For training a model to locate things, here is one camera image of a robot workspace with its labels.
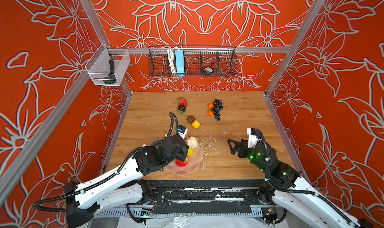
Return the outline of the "yellow fake lemon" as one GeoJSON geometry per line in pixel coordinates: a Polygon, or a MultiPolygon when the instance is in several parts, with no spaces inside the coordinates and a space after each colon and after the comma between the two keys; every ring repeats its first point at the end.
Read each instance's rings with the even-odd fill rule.
{"type": "Polygon", "coordinates": [[[188,149],[187,156],[190,157],[194,154],[194,149],[188,149]]]}

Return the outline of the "red fake apple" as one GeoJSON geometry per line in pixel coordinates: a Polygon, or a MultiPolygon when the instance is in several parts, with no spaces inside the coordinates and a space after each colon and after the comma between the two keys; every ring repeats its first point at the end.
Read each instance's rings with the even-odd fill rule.
{"type": "Polygon", "coordinates": [[[186,157],[186,159],[184,161],[176,160],[176,166],[180,167],[180,168],[186,167],[188,165],[188,163],[189,163],[188,157],[186,157]]]}

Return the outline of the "white fake garlic bulb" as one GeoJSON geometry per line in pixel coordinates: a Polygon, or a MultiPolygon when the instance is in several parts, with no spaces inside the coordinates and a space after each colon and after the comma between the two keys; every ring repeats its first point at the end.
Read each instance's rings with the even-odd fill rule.
{"type": "Polygon", "coordinates": [[[199,146],[199,141],[196,137],[189,137],[186,141],[189,149],[196,149],[199,146]]]}

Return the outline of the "pink scalloped fruit bowl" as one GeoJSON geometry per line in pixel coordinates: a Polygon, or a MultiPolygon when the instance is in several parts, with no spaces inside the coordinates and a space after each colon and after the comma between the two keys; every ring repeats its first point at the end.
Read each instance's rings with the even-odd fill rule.
{"type": "Polygon", "coordinates": [[[189,173],[192,173],[196,171],[199,166],[200,162],[203,159],[204,151],[199,145],[196,149],[194,149],[194,154],[189,158],[189,163],[186,167],[180,168],[176,166],[176,160],[172,161],[169,165],[165,167],[165,170],[168,172],[171,172],[179,177],[183,177],[189,173]]]}

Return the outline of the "yellow fake pear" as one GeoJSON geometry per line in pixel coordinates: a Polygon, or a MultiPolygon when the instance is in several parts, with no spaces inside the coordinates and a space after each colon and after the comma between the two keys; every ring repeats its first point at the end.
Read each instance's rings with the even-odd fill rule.
{"type": "Polygon", "coordinates": [[[195,128],[195,129],[198,129],[199,127],[201,126],[201,123],[197,120],[194,120],[192,122],[192,127],[195,128]]]}

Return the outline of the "brown fake passion fruit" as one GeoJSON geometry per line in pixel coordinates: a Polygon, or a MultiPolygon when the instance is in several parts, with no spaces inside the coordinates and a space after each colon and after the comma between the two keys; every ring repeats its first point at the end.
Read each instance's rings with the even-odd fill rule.
{"type": "Polygon", "coordinates": [[[192,124],[195,121],[195,118],[193,116],[188,116],[187,121],[192,124]]]}

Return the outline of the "dark purple fake mangosteen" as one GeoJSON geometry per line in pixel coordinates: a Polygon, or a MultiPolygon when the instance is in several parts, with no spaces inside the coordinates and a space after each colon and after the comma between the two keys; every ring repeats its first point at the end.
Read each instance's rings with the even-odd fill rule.
{"type": "Polygon", "coordinates": [[[185,113],[185,111],[186,111],[186,106],[180,104],[180,105],[178,106],[178,113],[179,113],[180,115],[182,115],[182,114],[185,113]]]}

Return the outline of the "red fake strawberry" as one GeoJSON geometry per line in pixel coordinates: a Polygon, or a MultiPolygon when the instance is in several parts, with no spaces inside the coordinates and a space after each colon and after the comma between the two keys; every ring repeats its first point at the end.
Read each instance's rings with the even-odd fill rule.
{"type": "Polygon", "coordinates": [[[187,101],[186,101],[186,99],[185,98],[183,98],[183,97],[179,97],[179,99],[178,99],[178,103],[180,104],[180,105],[183,105],[183,106],[187,106],[187,101]]]}

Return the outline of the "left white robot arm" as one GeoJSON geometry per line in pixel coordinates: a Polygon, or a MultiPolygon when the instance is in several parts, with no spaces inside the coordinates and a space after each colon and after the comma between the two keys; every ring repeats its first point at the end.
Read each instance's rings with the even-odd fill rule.
{"type": "Polygon", "coordinates": [[[172,161],[187,158],[188,145],[180,135],[167,136],[150,146],[132,150],[123,163],[85,183],[69,182],[62,196],[33,203],[38,211],[65,213],[67,225],[77,228],[89,222],[96,211],[109,203],[109,198],[122,185],[150,173],[162,171],[172,161]]]}

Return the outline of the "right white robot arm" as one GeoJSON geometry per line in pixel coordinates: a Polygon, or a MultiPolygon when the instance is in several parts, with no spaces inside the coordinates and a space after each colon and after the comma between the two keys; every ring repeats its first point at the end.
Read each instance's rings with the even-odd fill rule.
{"type": "Polygon", "coordinates": [[[371,228],[367,219],[357,219],[318,192],[288,164],[278,160],[276,150],[257,139],[228,140],[230,151],[245,158],[265,174],[263,182],[272,202],[313,228],[371,228]]]}

